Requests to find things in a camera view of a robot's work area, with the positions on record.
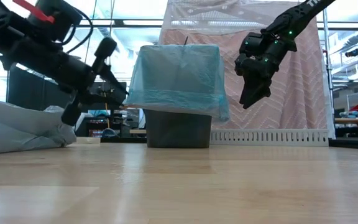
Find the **black cable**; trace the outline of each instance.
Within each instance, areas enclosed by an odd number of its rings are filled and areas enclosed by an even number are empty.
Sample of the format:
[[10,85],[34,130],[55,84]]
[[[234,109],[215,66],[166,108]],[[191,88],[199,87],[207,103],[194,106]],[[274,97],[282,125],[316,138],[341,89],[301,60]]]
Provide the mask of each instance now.
[[[94,0],[94,8],[93,8],[92,19],[94,19],[94,14],[95,14],[95,11],[96,11],[96,5],[97,4],[98,4],[98,0]],[[91,40],[88,41],[88,46],[86,46],[86,54],[85,54],[85,60],[84,60],[85,63],[86,63],[86,59],[88,58],[88,51],[90,49],[90,43],[91,43]]]
[[[116,5],[116,1],[115,0],[110,0],[110,37],[111,37],[111,31],[112,31],[112,22],[113,22],[113,19],[112,19],[112,14],[114,13],[114,6]],[[111,55],[109,57],[109,65],[111,65]]]
[[[94,19],[94,14],[95,14],[95,11],[96,11],[96,3],[98,2],[98,0],[95,0],[95,3],[94,3],[94,8],[93,8],[93,15],[92,15],[92,19]],[[85,17],[85,19],[89,22],[89,33],[88,35],[86,35],[86,37],[80,41],[80,43],[78,43],[76,46],[74,46],[72,49],[70,49],[67,53],[71,53],[73,52],[75,49],[77,49],[78,47],[80,47],[81,45],[83,45],[92,35],[93,33],[93,23],[92,23],[92,20],[81,10],[79,9],[76,9],[78,11],[78,13],[80,13],[83,17]]]
[[63,46],[63,45],[66,45],[68,44],[74,37],[74,34],[75,34],[75,31],[76,31],[76,26],[73,26],[73,29],[71,30],[71,34],[70,36],[67,38],[67,40],[65,40],[64,42],[62,43],[59,43],[59,45]]

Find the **pink curtain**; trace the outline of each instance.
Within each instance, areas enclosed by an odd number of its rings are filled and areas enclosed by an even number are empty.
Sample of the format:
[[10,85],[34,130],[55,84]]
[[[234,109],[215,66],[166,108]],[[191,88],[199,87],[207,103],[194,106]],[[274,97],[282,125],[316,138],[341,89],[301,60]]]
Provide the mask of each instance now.
[[162,44],[217,44],[225,63],[225,87],[231,120],[214,129],[326,129],[323,67],[315,21],[296,38],[298,52],[289,52],[273,77],[272,95],[248,110],[239,104],[244,81],[234,71],[239,46],[248,32],[195,34],[184,29],[163,29]]

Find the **red cable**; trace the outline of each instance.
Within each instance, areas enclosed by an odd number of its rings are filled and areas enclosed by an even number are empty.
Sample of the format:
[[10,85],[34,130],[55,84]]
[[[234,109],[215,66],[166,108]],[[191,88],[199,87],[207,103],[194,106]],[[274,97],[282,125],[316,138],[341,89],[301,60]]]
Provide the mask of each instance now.
[[25,0],[13,0],[13,2],[28,10],[31,14],[33,14],[37,19],[41,21],[50,23],[55,22],[55,18],[53,18],[52,16],[46,16],[39,8],[31,5]]

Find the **plastic bag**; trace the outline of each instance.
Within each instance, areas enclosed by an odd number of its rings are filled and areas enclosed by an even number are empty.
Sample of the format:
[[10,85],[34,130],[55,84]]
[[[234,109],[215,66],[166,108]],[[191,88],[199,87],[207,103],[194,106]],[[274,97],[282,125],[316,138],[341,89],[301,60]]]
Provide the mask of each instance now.
[[0,102],[0,153],[64,147],[76,141],[71,126],[61,122],[63,108],[45,111]]
[[143,46],[125,102],[136,108],[210,115],[229,121],[217,45]]

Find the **gray bin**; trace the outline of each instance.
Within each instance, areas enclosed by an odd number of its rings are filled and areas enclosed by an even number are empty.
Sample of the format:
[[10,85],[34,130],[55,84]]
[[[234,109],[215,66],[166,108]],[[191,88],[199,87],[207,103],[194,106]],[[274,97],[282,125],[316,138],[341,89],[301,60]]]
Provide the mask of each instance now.
[[147,147],[209,148],[212,117],[144,110]]

